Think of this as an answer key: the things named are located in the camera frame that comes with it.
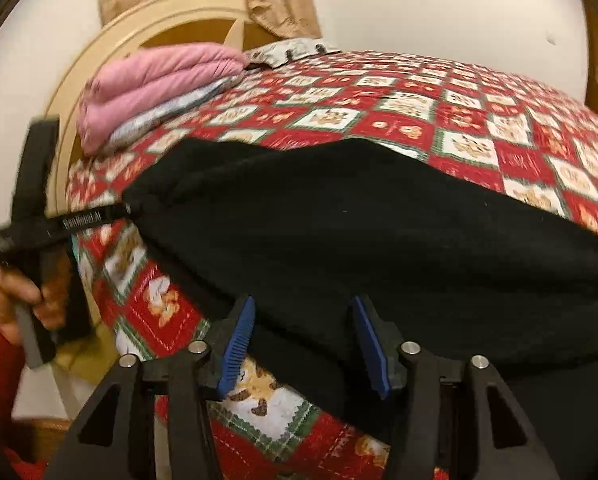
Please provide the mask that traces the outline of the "person's left hand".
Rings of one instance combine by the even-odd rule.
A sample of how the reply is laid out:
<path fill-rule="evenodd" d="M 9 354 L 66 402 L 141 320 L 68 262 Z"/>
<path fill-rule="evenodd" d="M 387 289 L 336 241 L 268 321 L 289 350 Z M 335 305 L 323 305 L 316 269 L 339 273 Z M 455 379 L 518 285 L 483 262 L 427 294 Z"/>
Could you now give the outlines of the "person's left hand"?
<path fill-rule="evenodd" d="M 19 325 L 14 313 L 18 302 L 31 306 L 34 316 L 46 330 L 60 330 L 66 325 L 71 268 L 69 256 L 60 252 L 50 279 L 37 287 L 18 270 L 0 266 L 0 333 L 10 344 L 21 344 Z"/>

